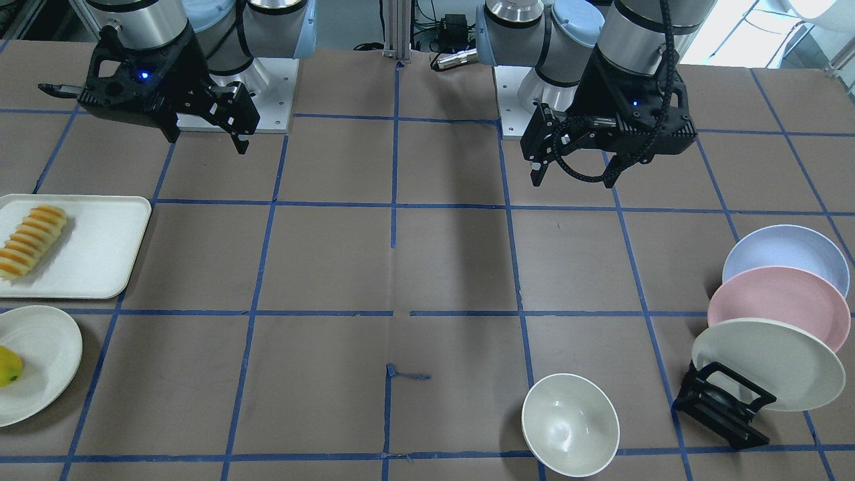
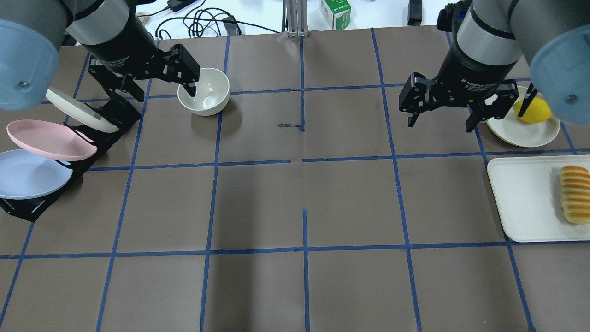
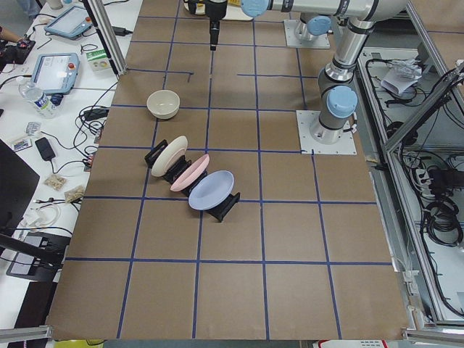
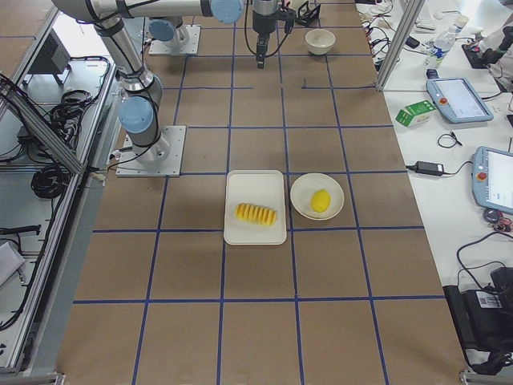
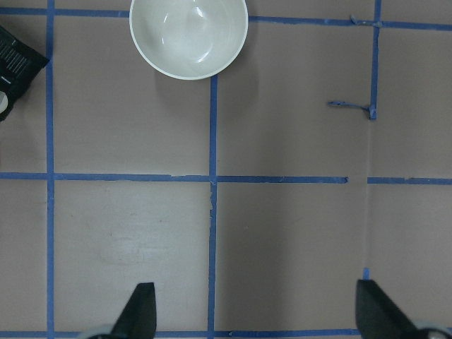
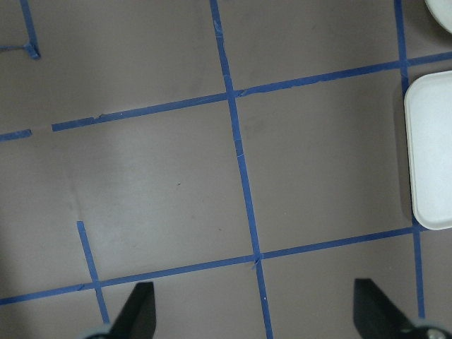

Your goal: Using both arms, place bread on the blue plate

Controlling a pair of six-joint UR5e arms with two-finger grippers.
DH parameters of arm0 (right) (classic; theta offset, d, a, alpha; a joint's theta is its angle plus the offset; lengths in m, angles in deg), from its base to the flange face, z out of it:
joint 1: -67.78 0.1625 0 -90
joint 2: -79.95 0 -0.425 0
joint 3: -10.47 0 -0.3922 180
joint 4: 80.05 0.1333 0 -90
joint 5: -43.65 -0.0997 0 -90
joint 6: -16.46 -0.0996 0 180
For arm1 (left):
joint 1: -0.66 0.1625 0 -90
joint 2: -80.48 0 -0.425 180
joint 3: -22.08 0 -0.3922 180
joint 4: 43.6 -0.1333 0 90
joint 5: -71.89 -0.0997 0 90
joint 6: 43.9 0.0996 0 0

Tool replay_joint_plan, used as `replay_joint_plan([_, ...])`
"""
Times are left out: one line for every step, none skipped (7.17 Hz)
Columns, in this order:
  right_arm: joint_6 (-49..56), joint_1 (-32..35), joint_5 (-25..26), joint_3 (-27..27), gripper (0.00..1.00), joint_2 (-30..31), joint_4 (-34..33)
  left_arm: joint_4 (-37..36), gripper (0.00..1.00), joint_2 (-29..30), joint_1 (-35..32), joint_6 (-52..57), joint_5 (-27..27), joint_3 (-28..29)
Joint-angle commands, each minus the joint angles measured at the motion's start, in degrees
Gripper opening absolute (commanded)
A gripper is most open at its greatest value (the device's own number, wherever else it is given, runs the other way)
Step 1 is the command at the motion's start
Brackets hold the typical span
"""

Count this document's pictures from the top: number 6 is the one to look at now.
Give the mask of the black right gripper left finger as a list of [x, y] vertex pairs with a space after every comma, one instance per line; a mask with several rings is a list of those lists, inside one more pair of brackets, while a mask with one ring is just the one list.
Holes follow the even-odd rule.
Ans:
[[110, 338], [152, 339], [156, 330], [155, 290], [153, 282], [137, 283], [112, 324]]

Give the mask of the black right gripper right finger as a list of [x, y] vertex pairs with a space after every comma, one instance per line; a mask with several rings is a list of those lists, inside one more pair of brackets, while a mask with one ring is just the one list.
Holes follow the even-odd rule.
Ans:
[[361, 338], [415, 338], [417, 327], [370, 278], [357, 278], [353, 323]]

